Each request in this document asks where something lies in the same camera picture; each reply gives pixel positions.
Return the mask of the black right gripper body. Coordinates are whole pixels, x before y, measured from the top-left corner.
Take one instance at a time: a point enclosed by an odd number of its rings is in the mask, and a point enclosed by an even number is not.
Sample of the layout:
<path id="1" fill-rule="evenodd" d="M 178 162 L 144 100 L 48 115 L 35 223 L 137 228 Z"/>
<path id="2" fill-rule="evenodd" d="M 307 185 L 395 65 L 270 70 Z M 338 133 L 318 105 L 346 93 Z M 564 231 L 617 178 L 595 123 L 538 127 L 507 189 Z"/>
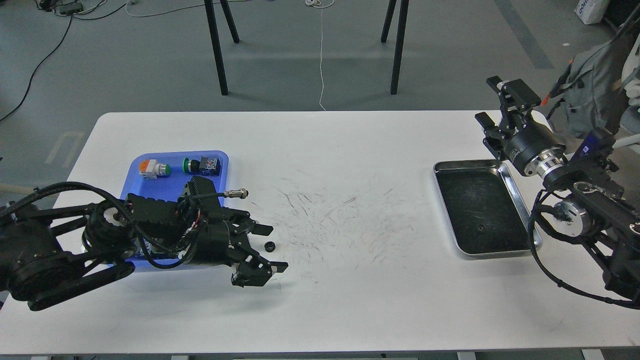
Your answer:
<path id="1" fill-rule="evenodd" d="M 546 177 L 565 165 L 565 150 L 566 146 L 546 125 L 532 122 L 505 142 L 503 154 L 520 175 Z"/>

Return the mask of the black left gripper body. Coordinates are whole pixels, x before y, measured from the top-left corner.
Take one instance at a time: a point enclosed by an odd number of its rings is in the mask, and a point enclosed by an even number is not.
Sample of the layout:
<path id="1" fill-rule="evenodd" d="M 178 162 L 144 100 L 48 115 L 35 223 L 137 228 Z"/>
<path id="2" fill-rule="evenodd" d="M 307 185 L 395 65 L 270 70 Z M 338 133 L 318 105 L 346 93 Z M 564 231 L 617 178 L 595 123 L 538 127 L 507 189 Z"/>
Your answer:
<path id="1" fill-rule="evenodd" d="M 206 212 L 205 224 L 198 231 L 192 264 L 216 266 L 238 264 L 248 258 L 256 260 L 248 232 L 255 222 L 246 210 L 221 207 Z"/>

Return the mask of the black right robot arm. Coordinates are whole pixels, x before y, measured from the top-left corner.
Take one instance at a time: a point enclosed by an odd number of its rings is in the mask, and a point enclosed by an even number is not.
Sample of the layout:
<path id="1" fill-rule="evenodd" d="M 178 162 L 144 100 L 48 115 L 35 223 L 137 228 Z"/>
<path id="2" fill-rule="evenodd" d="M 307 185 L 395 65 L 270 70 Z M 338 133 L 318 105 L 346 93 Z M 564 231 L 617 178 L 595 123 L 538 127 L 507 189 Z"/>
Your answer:
<path id="1" fill-rule="evenodd" d="M 499 124 L 486 112 L 478 112 L 483 144 L 501 162 L 508 161 L 524 177 L 542 178 L 535 196 L 528 232 L 539 226 L 544 232 L 572 245 L 582 246 L 602 269 L 605 289 L 620 299 L 583 291 L 552 274 L 530 251 L 538 267 L 558 287 L 610 305 L 639 308 L 639 212 L 624 199 L 624 189 L 611 179 L 618 170 L 610 160 L 615 137 L 597 127 L 567 158 L 566 146 L 532 112 L 540 97 L 521 79 L 487 79 L 499 99 Z"/>

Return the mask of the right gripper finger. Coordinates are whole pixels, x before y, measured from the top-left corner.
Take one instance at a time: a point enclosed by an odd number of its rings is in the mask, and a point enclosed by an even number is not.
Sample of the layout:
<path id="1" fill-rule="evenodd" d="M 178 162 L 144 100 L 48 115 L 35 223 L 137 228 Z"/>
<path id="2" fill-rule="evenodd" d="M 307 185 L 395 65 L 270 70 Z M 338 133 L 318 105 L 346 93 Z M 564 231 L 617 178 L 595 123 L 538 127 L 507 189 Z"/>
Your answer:
<path id="1" fill-rule="evenodd" d="M 531 112 L 542 100 L 522 79 L 502 80 L 499 76 L 491 76 L 486 83 L 498 95 L 502 114 L 498 128 L 501 132 L 519 132 L 533 121 Z"/>
<path id="2" fill-rule="evenodd" d="M 498 161 L 506 161 L 506 147 L 512 139 L 510 119 L 503 117 L 499 125 L 496 125 L 487 112 L 478 112 L 474 118 L 482 127 L 485 136 L 483 144 Z"/>

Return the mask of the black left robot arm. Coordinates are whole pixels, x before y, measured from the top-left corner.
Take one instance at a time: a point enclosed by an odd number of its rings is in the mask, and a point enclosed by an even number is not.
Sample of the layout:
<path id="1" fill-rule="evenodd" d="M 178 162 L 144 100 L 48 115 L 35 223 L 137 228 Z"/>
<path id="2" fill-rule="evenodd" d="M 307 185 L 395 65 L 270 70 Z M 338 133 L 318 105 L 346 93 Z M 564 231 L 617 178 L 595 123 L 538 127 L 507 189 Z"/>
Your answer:
<path id="1" fill-rule="evenodd" d="M 35 189 L 1 207 L 1 290 L 39 312 L 130 276 L 137 256 L 160 271 L 226 265 L 234 286 L 262 287 L 289 265 L 250 244 L 249 235 L 268 236 L 272 226 L 221 205 L 248 194 L 218 191 L 201 176 L 175 201 L 119 199 L 75 181 Z"/>

